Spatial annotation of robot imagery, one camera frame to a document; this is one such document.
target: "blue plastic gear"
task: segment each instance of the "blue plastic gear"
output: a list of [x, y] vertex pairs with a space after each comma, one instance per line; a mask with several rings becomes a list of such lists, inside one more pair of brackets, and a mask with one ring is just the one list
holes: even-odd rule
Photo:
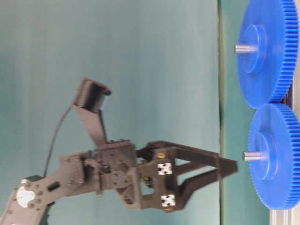
[[287, 93], [297, 63], [299, 20], [294, 0], [250, 0], [240, 28], [240, 88], [254, 109], [279, 103]]
[[283, 104], [264, 104], [255, 113], [248, 151], [261, 159], [250, 161], [253, 185], [264, 205], [286, 210], [300, 199], [300, 124]]

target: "white sticker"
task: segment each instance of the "white sticker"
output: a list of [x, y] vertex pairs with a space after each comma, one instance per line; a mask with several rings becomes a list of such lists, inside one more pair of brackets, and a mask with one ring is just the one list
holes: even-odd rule
[[161, 205], [163, 207], [175, 206], [175, 195], [162, 195], [161, 197]]
[[172, 174], [172, 164], [162, 163], [157, 165], [159, 175]]
[[28, 203], [36, 197], [36, 194], [33, 191], [26, 191], [24, 186], [22, 186], [19, 188], [16, 197], [19, 205], [23, 208], [27, 208]]

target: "wire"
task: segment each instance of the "wire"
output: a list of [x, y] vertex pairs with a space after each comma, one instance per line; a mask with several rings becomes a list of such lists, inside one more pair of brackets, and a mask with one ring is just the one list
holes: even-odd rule
[[51, 141], [51, 146], [50, 146], [49, 153], [48, 153], [48, 158], [47, 158], [46, 165], [45, 165], [44, 177], [47, 176], [48, 167], [49, 167], [49, 163], [50, 163], [51, 156], [52, 156], [52, 153], [53, 153], [53, 148], [54, 148], [54, 143], [55, 143], [55, 140], [56, 140], [56, 136], [58, 134], [58, 131], [60, 130], [61, 124], [63, 123], [64, 119], [66, 118], [67, 114], [70, 112], [71, 109], [72, 109], [72, 105], [70, 105], [67, 108], [67, 110], [64, 112], [64, 114], [60, 118], [60, 121], [58, 122], [58, 124], [56, 126], [56, 129], [54, 131], [52, 141]]

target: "screw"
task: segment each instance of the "screw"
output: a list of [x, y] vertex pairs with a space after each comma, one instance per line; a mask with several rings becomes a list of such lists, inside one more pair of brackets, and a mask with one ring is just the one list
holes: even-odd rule
[[165, 158], [165, 154], [160, 152], [160, 153], [157, 154], [157, 157], [158, 158]]
[[21, 180], [21, 184], [26, 184], [26, 183], [27, 183], [26, 179]]
[[172, 209], [172, 208], [166, 208], [165, 211], [166, 211], [166, 212], [172, 212], [173, 209]]

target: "metal shaft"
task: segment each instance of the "metal shaft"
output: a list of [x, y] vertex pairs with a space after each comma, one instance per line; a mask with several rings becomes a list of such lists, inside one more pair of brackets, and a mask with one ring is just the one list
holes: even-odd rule
[[261, 160], [261, 154], [259, 151], [244, 151], [242, 154], [244, 161], [256, 161]]
[[251, 45], [235, 45], [234, 53], [235, 54], [249, 54], [249, 53], [251, 53]]

